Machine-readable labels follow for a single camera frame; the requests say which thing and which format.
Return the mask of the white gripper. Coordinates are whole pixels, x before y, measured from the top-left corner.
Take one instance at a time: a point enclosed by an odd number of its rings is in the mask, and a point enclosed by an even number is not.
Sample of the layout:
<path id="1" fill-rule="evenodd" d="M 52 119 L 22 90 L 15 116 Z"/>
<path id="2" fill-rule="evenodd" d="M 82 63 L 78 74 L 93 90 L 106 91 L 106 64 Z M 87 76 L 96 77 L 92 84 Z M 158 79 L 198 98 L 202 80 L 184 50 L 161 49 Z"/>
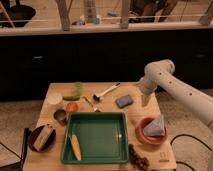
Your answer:
<path id="1" fill-rule="evenodd" d="M 142 106 L 145 107 L 150 101 L 150 94 L 157 88 L 157 84 L 150 80 L 148 77 L 142 77 L 139 81 L 139 89 L 143 93 L 141 96 Z"/>

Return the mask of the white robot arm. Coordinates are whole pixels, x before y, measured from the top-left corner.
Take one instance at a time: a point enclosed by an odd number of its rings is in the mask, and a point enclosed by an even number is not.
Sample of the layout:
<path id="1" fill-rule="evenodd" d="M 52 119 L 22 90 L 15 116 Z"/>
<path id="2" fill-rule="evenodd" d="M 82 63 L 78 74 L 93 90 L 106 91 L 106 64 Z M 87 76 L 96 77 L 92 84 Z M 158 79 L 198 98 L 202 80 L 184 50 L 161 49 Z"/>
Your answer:
<path id="1" fill-rule="evenodd" d="M 213 97 L 177 79 L 173 76 L 174 71 L 175 65 L 169 59 L 147 64 L 139 82 L 140 91 L 150 95 L 160 86 L 213 131 Z"/>

